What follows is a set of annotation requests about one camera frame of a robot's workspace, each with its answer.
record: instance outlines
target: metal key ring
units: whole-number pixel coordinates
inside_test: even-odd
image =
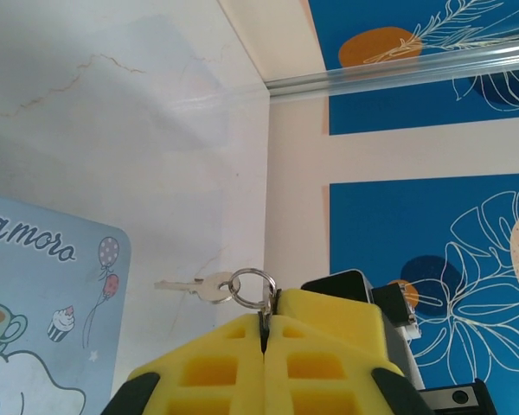
[[[244,274],[259,275],[260,277],[265,279],[265,281],[267,281],[267,283],[269,283],[269,290],[272,295],[274,295],[275,291],[277,290],[277,283],[275,283],[275,280],[267,272],[258,270],[257,268],[243,268],[243,269],[235,272],[231,276],[231,278],[227,281],[228,290],[231,293],[231,295],[233,296],[234,301],[236,303],[240,304],[241,306],[246,307],[247,309],[261,310],[261,309],[264,309],[265,307],[269,307],[269,304],[266,304],[265,300],[264,301],[248,301],[239,295],[239,290],[237,290],[234,287],[234,280]]]

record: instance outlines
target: white cartoon character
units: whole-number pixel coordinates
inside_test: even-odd
[[[35,355],[0,355],[0,415],[80,415],[85,394],[58,386]]]
[[[67,333],[75,327],[73,306],[64,310],[57,310],[52,315],[52,322],[48,326],[48,338],[52,342],[61,342]]]

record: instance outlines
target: transparent plastic sheet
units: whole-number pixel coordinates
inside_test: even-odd
[[[519,41],[266,82],[272,102],[360,93],[519,70]]]

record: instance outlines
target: cupcake illustration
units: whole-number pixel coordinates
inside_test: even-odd
[[[70,305],[64,310],[54,312],[48,327],[48,338],[52,342],[61,342],[73,327],[75,327],[75,316],[73,306]]]

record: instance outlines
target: black plastic part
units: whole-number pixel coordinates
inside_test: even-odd
[[[407,326],[410,310],[399,284],[384,285],[374,288],[373,301],[395,327]]]
[[[371,376],[394,415],[435,415],[403,376],[382,367],[373,369]]]
[[[143,415],[159,378],[157,373],[145,373],[127,381],[107,404],[102,415]]]
[[[302,290],[348,300],[370,303],[369,287],[361,271],[350,270],[315,279],[302,285]]]
[[[477,400],[480,406],[486,411],[483,412],[487,415],[497,415],[496,407],[494,406],[494,402],[492,402],[492,397],[488,392],[488,388],[486,384],[480,380],[475,379],[475,383],[473,384],[473,389],[475,390],[475,395],[477,395]]]
[[[452,399],[460,405],[465,405],[467,402],[469,402],[469,395],[465,393],[464,391],[456,391],[452,394]]]

